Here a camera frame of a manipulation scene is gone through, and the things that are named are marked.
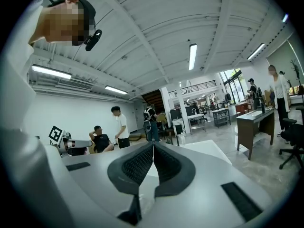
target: white ceiling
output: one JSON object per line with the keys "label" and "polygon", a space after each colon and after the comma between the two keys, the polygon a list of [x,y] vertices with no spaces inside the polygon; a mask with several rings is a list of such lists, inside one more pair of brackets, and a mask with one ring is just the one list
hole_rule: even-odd
{"label": "white ceiling", "polygon": [[[96,46],[86,52],[84,45],[39,41],[33,63],[94,84],[91,93],[124,99],[169,83],[252,65],[246,60],[251,51],[264,42],[266,48],[253,60],[265,56],[275,49],[274,42],[280,44],[293,30],[281,22],[284,13],[271,0],[88,1],[96,9],[96,28],[103,31]],[[193,43],[198,51],[194,69],[189,71],[189,45]],[[53,50],[53,61],[46,64]],[[45,78],[30,72],[32,83],[55,87],[56,78],[47,79],[48,84]],[[104,89],[106,85],[128,95],[112,94]]]}

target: air vent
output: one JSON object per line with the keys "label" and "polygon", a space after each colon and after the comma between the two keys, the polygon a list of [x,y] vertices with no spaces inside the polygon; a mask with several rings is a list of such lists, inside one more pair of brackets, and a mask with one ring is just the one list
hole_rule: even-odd
{"label": "air vent", "polygon": [[84,89],[87,91],[90,91],[93,87],[93,85],[90,83],[85,83],[74,79],[66,80],[62,78],[59,79],[58,85],[77,88],[77,89]]}

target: staircase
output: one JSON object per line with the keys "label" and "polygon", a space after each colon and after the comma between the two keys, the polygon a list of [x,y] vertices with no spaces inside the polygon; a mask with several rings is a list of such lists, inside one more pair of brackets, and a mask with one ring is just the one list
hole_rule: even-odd
{"label": "staircase", "polygon": [[156,113],[160,113],[165,110],[162,102],[162,94],[159,89],[142,95],[142,98],[146,103],[154,105]]}

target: white shirt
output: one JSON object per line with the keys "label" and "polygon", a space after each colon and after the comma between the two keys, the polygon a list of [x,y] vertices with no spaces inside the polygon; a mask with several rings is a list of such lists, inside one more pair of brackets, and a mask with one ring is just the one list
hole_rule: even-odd
{"label": "white shirt", "polygon": [[283,88],[282,88],[282,84],[281,84],[281,81],[279,80],[279,78],[275,81],[275,91],[276,91],[276,97],[278,99],[284,98]]}
{"label": "white shirt", "polygon": [[119,122],[119,130],[122,128],[122,126],[125,126],[125,130],[119,135],[119,139],[126,139],[129,138],[129,131],[127,126],[127,119],[124,114],[120,114],[116,117],[116,120]]}
{"label": "white shirt", "polygon": [[6,129],[22,128],[23,119],[36,95],[26,80],[31,65],[29,57],[34,52],[28,41],[37,27],[42,1],[34,0],[26,8],[1,54],[0,127]]}

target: black cap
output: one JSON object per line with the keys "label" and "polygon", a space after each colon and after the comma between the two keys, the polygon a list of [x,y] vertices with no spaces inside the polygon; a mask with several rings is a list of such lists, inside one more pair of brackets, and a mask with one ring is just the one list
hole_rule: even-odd
{"label": "black cap", "polygon": [[78,1],[78,9],[84,10],[84,34],[83,36],[78,36],[77,39],[73,39],[73,46],[81,45],[85,40],[90,37],[90,31],[95,30],[95,14],[96,11],[91,3],[87,0]]}

